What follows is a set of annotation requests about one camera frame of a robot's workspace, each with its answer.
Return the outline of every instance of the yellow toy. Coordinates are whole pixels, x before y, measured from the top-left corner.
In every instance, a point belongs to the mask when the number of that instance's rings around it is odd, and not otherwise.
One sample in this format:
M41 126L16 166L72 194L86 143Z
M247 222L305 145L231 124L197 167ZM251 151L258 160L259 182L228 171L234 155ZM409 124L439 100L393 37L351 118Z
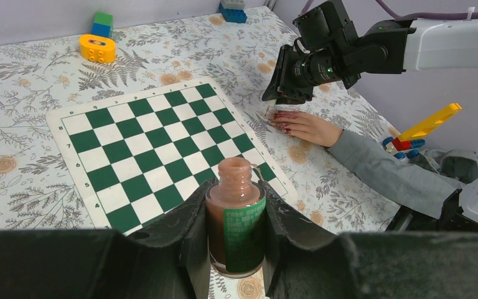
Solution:
M454 116L457 112L461 111L461 109L462 108L458 103L450 104L444 107L441 111L421 121L418 125L402 133L398 139L400 141L422 139Z
M116 43L106 37L85 34L80 37L82 56L90 61L108 64L116 59Z

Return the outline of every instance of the white wall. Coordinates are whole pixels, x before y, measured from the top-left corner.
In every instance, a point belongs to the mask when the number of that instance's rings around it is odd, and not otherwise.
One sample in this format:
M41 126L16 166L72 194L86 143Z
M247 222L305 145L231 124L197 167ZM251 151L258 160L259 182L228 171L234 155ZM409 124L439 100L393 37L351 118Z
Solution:
M298 16L306 0L279 0L274 12L287 24ZM313 7L323 1L316 1ZM385 0L397 14L412 12L478 11L478 0ZM374 0L344 0L358 34L374 23L391 19ZM358 90L400 131L407 130L444 106L458 102L463 110L434 131L430 147L478 151L478 69L429 70L402 75L363 74Z
M115 28L216 13L219 0L0 0L0 45L90 32L94 13ZM246 7L265 0L245 0Z

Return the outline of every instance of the green and white chessboard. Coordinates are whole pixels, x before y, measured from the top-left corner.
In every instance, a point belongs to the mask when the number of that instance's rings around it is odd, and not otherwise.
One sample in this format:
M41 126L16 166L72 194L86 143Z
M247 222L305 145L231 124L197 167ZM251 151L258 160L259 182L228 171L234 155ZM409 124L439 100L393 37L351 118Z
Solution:
M297 198L209 78L54 110L47 123L95 227L125 234L142 228L183 203L217 176L222 159L234 156L257 164L283 198Z

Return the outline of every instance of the bottle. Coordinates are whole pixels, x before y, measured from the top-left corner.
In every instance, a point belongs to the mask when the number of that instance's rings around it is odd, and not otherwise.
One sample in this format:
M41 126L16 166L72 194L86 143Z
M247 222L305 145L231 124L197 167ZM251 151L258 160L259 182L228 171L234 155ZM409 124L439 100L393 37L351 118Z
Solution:
M206 191L210 261L217 272L243 278L265 257L265 191L251 181L251 163L227 158L218 165L219 183Z

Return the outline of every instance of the table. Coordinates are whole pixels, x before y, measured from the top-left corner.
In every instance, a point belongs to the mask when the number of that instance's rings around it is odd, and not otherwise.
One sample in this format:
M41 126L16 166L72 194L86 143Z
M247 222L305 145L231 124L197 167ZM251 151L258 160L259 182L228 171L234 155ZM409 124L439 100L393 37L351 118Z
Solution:
M79 36L0 46L0 229L93 227L45 122L47 111L201 76L213 77L288 175L289 202L333 232L384 230L398 205L381 197L318 146L277 132L260 102L279 47L295 33L267 7L247 24L220 14L115 30L118 59L78 53ZM322 85L298 108L382 140L389 123L357 92ZM260 298L262 273L229 280L211 273L210 298Z

